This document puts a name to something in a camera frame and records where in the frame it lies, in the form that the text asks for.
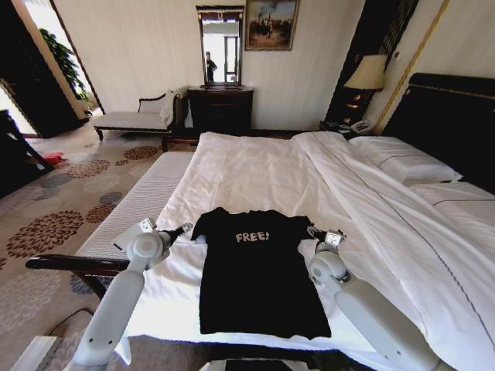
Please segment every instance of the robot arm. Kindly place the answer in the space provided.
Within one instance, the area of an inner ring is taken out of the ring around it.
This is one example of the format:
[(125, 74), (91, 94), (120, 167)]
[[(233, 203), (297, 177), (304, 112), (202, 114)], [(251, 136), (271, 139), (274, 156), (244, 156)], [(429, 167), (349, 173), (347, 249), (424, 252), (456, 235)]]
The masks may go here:
[(64, 371), (105, 370), (117, 345), (124, 347), (130, 362), (130, 346), (122, 336), (145, 284), (143, 271), (161, 260), (176, 238), (189, 231), (192, 225), (187, 223), (177, 230), (158, 232), (154, 222), (146, 219), (138, 227), (140, 233), (128, 233), (129, 230), (136, 231), (134, 225), (121, 235), (125, 236), (120, 244), (130, 260), (128, 268), (111, 282)]
[(400, 369), (407, 371), (452, 370), (431, 350), (414, 323), (366, 281), (347, 271), (337, 246), (339, 239), (329, 231), (316, 248), (309, 272), (316, 284), (330, 289), (342, 313), (366, 340)]

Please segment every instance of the mirror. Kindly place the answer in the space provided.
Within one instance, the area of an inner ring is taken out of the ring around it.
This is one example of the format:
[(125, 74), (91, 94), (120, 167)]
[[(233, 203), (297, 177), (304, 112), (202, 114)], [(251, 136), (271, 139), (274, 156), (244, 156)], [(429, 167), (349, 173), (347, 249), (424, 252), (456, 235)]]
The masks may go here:
[(204, 83), (241, 85), (243, 6), (197, 6)]

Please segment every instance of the pillow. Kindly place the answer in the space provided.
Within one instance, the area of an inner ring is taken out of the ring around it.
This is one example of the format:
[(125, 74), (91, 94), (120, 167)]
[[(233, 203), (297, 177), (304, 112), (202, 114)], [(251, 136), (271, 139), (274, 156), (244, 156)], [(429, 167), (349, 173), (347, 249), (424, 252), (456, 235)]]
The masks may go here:
[(156, 100), (139, 100), (139, 110), (140, 114), (159, 114), (162, 109), (163, 102), (165, 102), (166, 94)]
[(457, 232), (495, 259), (495, 196), (467, 182), (414, 185), (410, 189), (452, 222)]
[(166, 127), (168, 127), (173, 120), (173, 101), (175, 98), (176, 95), (172, 90), (167, 91), (165, 100), (163, 101), (163, 105), (160, 109), (160, 119)]
[(400, 183), (435, 183), (463, 176), (436, 158), (391, 137), (356, 137), (349, 143)]

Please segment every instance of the picture frame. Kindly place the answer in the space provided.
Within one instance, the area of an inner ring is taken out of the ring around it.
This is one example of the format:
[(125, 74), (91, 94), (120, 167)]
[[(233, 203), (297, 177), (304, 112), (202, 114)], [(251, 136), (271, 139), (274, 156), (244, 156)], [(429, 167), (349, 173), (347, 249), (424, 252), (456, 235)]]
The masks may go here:
[(299, 0), (246, 0), (244, 50), (292, 50)]

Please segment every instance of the cable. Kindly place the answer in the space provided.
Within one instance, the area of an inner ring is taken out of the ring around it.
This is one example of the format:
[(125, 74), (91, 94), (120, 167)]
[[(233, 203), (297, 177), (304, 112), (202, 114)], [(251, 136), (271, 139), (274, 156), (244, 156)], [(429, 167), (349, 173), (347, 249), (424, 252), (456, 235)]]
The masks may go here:
[(80, 311), (85, 311), (86, 313), (90, 314), (90, 315), (94, 315), (93, 311), (91, 311), (90, 309), (88, 308), (81, 308), (81, 309), (77, 309), (74, 313), (72, 313), (71, 315), (68, 315), (67, 317), (65, 317), (62, 321), (60, 321), (54, 328), (52, 328), (52, 330), (49, 332), (48, 336), (51, 336), (55, 330), (57, 330), (65, 321), (71, 319), (73, 316), (75, 316), (77, 313), (79, 313)]

